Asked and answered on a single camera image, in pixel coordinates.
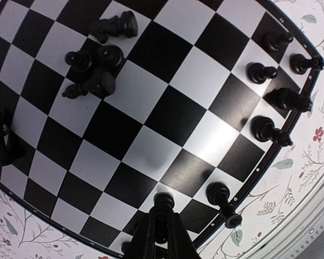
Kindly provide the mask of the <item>black chess pawn corner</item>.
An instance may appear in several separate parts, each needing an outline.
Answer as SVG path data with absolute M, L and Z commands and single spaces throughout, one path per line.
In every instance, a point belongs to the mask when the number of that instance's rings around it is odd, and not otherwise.
M 279 51 L 282 47 L 289 45 L 293 40 L 293 34 L 288 31 L 283 33 L 268 33 L 264 37 L 266 48 L 273 52 Z

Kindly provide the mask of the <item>black chess bishop lying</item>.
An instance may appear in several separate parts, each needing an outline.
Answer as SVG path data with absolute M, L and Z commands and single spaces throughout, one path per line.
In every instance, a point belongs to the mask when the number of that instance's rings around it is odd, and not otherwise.
M 77 73 L 84 73 L 94 68 L 93 55 L 87 50 L 70 51 L 64 59 Z

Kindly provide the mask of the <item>front aluminium frame rail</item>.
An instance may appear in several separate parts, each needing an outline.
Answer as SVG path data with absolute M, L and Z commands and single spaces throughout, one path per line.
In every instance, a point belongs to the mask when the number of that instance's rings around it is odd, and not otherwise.
M 310 194 L 243 258 L 297 258 L 324 231 L 324 176 Z

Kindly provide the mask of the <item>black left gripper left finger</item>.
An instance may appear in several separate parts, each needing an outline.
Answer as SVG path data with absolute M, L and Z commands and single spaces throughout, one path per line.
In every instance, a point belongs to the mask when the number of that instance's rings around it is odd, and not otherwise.
M 165 194 L 154 197 L 154 206 L 141 217 L 133 239 L 122 245 L 123 258 L 155 258 L 156 242 L 165 242 Z

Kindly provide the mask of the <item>black chess rook lying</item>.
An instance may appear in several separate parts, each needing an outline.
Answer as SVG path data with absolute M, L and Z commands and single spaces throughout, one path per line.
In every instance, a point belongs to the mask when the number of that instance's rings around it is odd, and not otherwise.
M 76 99 L 92 93 L 103 99 L 114 94 L 115 90 L 116 81 L 112 74 L 103 67 L 97 67 L 87 81 L 69 85 L 62 93 L 62 97 Z

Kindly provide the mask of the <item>black chess piece cluster piece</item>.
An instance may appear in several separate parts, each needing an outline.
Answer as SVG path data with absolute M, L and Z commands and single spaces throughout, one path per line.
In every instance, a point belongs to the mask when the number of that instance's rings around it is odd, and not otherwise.
M 97 55 L 103 66 L 114 68 L 124 60 L 124 54 L 120 47 L 115 45 L 104 45 L 98 48 Z

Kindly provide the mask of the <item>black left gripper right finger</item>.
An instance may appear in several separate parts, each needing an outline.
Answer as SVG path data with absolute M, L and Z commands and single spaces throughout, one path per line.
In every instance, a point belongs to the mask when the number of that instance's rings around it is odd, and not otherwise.
M 192 240 L 183 225 L 180 214 L 173 211 L 173 197 L 165 193 L 167 206 L 167 258 L 171 259 L 198 259 Z

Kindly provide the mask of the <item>black chess king lying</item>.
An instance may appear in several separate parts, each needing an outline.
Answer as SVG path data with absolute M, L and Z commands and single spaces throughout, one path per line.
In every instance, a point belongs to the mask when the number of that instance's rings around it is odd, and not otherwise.
M 15 160 L 26 154 L 25 147 L 13 138 L 5 137 L 10 134 L 7 128 L 7 118 L 5 109 L 0 109 L 0 166 L 11 165 Z

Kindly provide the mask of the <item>black chess pawn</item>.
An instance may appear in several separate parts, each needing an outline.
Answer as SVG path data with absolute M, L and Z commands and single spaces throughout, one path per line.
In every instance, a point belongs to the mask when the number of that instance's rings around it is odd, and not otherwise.
M 291 88 L 275 90 L 273 101 L 277 108 L 285 111 L 296 110 L 305 113 L 311 111 L 313 107 L 310 96 L 303 96 Z
M 251 63 L 247 67 L 247 76 L 255 84 L 263 84 L 268 79 L 275 79 L 278 76 L 278 71 L 273 66 Z
M 308 69 L 314 69 L 316 71 L 323 70 L 324 59 L 321 56 L 314 56 L 307 59 L 302 54 L 293 54 L 290 56 L 289 64 L 293 72 L 303 75 Z
M 234 229 L 241 225 L 242 216 L 235 212 L 234 206 L 229 203 L 229 188 L 222 182 L 210 183 L 206 188 L 206 197 L 212 205 L 219 206 L 219 214 L 225 219 L 225 227 Z
M 276 128 L 273 120 L 268 117 L 255 116 L 251 121 L 251 133 L 259 142 L 271 141 L 281 147 L 293 146 L 290 135 Z

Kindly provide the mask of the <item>black chess knight lying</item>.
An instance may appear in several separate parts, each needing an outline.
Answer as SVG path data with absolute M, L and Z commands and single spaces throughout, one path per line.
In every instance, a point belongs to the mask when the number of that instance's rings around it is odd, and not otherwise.
M 90 26 L 90 35 L 94 36 L 101 44 L 109 40 L 109 36 L 133 38 L 138 35 L 138 23 L 132 11 L 124 11 L 121 16 L 113 16 L 95 21 Z

